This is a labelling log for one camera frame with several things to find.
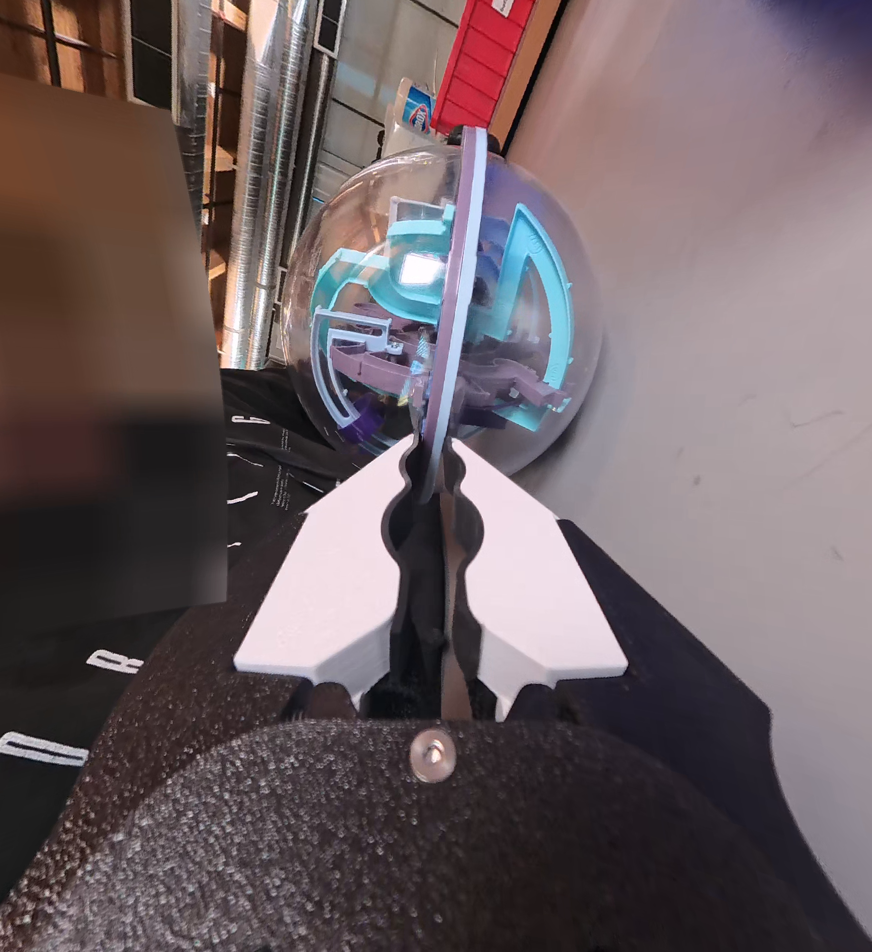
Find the clear maze ball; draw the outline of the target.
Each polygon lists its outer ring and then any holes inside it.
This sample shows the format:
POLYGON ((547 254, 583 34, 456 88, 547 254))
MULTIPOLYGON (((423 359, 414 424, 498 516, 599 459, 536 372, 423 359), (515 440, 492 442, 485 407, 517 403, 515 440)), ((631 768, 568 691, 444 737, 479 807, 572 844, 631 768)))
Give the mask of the clear maze ball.
POLYGON ((280 344, 311 421, 362 462, 458 440, 511 475, 585 402, 604 324, 581 238, 483 129, 351 177, 291 257, 280 344))

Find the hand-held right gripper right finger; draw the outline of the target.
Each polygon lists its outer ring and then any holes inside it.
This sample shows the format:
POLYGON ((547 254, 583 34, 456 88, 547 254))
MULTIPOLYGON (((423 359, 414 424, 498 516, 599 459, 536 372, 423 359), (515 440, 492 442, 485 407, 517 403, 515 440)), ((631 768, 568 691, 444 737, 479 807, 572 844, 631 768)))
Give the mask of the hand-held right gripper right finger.
POLYGON ((531 684, 620 677, 628 668, 555 514, 459 440, 461 491, 482 542, 466 566, 466 601, 481 627, 478 680, 505 717, 531 684))

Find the silver air duct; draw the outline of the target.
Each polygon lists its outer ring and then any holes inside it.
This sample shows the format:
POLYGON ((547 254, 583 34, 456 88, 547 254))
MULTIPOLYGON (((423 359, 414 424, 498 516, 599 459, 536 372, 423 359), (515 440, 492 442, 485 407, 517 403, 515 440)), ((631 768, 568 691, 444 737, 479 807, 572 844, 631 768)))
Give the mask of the silver air duct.
POLYGON ((311 1, 249 5, 222 367, 266 360, 314 23, 311 1))

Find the white wipes canister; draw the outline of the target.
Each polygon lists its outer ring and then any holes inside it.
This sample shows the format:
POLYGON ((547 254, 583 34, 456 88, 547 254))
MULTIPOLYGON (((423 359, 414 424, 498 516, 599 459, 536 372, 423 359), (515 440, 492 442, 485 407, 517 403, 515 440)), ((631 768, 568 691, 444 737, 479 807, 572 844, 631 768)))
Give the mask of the white wipes canister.
POLYGON ((393 103, 387 107, 381 158, 429 147, 435 142, 432 113, 435 98, 425 85, 404 77, 393 103))

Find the red plastic bin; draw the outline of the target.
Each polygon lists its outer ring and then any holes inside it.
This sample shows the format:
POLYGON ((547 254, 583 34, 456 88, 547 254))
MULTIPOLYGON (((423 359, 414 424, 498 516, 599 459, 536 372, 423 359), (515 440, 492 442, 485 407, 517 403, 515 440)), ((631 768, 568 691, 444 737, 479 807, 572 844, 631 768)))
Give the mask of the red plastic bin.
POLYGON ((484 128, 503 145, 543 37, 533 35, 536 1, 466 1, 438 89, 432 127, 484 128))

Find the person's black printed hoodie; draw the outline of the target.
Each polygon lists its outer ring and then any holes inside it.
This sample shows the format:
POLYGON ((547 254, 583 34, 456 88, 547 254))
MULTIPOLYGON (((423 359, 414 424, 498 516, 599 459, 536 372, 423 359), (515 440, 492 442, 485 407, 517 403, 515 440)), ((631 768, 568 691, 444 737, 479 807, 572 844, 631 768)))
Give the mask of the person's black printed hoodie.
MULTIPOLYGON (((342 480, 287 367, 224 369, 228 568, 342 480)), ((49 838, 133 675, 185 612, 0 637, 0 904, 49 838)))

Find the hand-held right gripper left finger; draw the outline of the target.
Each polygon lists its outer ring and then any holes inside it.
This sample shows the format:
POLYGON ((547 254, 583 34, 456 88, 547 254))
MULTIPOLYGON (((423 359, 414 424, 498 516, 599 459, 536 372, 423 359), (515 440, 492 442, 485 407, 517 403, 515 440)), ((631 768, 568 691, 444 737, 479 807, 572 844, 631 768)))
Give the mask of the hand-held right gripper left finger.
POLYGON ((242 673, 341 684, 355 703, 389 670, 400 569, 382 533, 406 488, 406 437, 308 510, 234 655, 242 673))

